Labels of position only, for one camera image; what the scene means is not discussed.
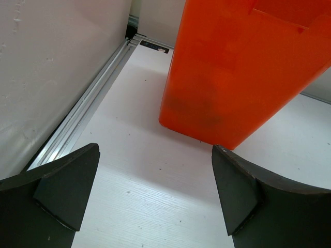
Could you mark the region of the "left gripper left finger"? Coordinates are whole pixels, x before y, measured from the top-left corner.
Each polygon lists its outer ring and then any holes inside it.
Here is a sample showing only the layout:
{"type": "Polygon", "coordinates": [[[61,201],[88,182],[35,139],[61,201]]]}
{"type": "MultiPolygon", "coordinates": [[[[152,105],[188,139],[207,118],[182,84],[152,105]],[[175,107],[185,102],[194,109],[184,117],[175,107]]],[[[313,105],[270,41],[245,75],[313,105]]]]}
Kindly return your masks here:
{"type": "Polygon", "coordinates": [[[71,247],[100,159],[90,143],[1,180],[1,247],[71,247]]]}

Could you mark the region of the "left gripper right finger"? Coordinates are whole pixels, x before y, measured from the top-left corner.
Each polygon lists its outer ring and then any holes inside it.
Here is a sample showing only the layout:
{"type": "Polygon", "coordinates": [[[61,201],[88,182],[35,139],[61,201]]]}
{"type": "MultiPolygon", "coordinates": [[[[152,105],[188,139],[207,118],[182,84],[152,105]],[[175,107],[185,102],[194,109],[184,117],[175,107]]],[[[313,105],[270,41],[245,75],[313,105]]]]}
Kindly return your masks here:
{"type": "Polygon", "coordinates": [[[215,145],[212,166],[235,247],[330,247],[330,190],[280,176],[215,145]]]}

